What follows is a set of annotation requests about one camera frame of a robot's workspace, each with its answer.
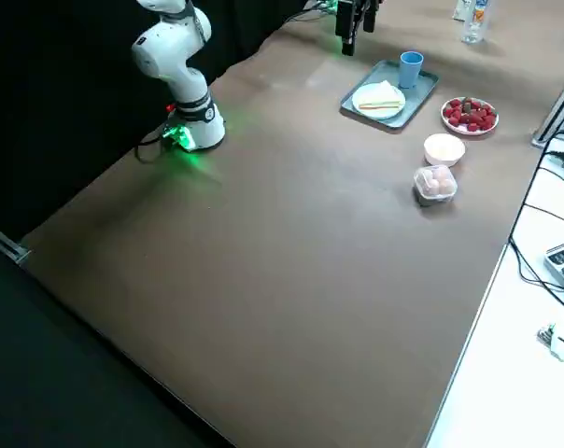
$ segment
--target bowl of strawberries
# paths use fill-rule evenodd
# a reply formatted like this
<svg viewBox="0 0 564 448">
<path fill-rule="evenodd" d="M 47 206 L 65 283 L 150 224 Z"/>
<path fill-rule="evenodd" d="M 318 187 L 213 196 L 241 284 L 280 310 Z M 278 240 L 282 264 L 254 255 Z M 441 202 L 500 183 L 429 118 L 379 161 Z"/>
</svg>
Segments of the bowl of strawberries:
<svg viewBox="0 0 564 448">
<path fill-rule="evenodd" d="M 444 125 L 463 135 L 483 135 L 498 126 L 498 112 L 488 102 L 460 96 L 446 101 L 440 109 Z"/>
</svg>

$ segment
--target water bottle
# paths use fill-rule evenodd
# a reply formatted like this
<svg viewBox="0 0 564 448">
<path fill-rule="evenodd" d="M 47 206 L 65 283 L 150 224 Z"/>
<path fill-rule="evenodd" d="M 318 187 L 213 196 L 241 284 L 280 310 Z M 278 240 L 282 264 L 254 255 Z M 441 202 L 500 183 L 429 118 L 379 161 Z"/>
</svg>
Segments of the water bottle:
<svg viewBox="0 0 564 448">
<path fill-rule="evenodd" d="M 484 40 L 489 17 L 490 0 L 471 0 L 467 18 L 462 32 L 462 41 L 467 44 L 476 44 Z"/>
</svg>

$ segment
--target white bowl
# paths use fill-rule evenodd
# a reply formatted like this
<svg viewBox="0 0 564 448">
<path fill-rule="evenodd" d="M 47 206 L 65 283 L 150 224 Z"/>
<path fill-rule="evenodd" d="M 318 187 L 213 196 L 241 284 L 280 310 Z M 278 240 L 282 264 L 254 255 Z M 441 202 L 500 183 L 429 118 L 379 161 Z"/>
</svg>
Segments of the white bowl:
<svg viewBox="0 0 564 448">
<path fill-rule="evenodd" d="M 449 133 L 430 135 L 423 144 L 430 165 L 452 166 L 465 155 L 465 144 Z"/>
</svg>

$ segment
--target white plate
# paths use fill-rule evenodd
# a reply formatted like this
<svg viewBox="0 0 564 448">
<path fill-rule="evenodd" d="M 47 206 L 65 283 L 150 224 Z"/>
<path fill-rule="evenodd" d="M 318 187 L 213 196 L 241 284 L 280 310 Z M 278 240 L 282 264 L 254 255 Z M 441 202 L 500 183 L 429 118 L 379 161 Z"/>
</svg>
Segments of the white plate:
<svg viewBox="0 0 564 448">
<path fill-rule="evenodd" d="M 457 100 L 459 99 L 460 101 L 464 100 L 466 97 L 464 96 L 457 96 L 456 98 L 451 98 L 448 101 L 446 101 L 442 107 L 440 107 L 440 117 L 442 117 L 442 122 L 444 123 L 445 127 L 448 128 L 450 131 L 454 131 L 455 133 L 460 133 L 462 135 L 483 135 L 484 133 L 491 133 L 494 129 L 496 129 L 496 126 L 498 126 L 498 121 L 500 121 L 500 114 L 496 111 L 496 108 L 491 105 L 490 103 L 488 103 L 487 101 L 484 100 L 480 100 L 479 98 L 473 98 L 473 97 L 469 97 L 474 101 L 478 101 L 479 103 L 481 103 L 481 105 L 489 105 L 494 111 L 496 111 L 496 122 L 494 123 L 494 125 L 489 128 L 487 131 L 467 131 L 467 125 L 466 124 L 459 124 L 458 127 L 456 126 L 452 126 L 449 122 L 448 119 L 444 116 L 444 109 L 446 109 L 446 106 L 452 101 L 452 100 Z"/>
<path fill-rule="evenodd" d="M 366 84 L 360 87 L 355 93 L 353 93 L 353 106 L 360 114 L 363 114 L 365 117 L 369 117 L 370 119 L 390 119 L 395 115 L 401 113 L 404 109 L 404 105 L 406 104 L 406 98 L 404 98 L 404 93 L 402 93 L 399 89 L 392 86 L 392 89 L 401 97 L 402 105 L 399 107 L 391 108 L 391 109 L 359 109 L 359 105 L 364 103 L 370 103 L 371 100 L 368 99 L 368 96 L 371 97 L 372 91 L 377 89 L 378 83 L 374 84 Z"/>
</svg>

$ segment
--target gray tray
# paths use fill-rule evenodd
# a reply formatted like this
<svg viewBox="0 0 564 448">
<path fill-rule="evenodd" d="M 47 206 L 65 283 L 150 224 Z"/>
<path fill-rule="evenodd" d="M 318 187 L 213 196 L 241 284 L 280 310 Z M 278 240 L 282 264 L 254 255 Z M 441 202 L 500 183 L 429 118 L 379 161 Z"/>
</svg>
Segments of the gray tray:
<svg viewBox="0 0 564 448">
<path fill-rule="evenodd" d="M 430 93 L 435 88 L 438 83 L 438 77 L 421 70 L 419 73 L 419 79 L 416 85 L 412 89 L 401 89 L 406 98 L 406 104 L 404 109 L 400 114 L 395 115 L 390 119 L 370 119 L 369 117 L 361 114 L 357 109 L 353 107 L 352 96 L 357 89 L 365 84 L 371 84 L 373 82 L 382 82 L 386 79 L 393 86 L 398 86 L 398 71 L 399 65 L 393 61 L 380 61 L 374 67 L 374 69 L 369 72 L 364 79 L 361 80 L 340 102 L 340 108 L 351 114 L 358 115 L 359 117 L 373 121 L 375 123 L 383 124 L 391 129 L 400 129 L 413 117 L 416 111 L 425 102 Z"/>
</svg>

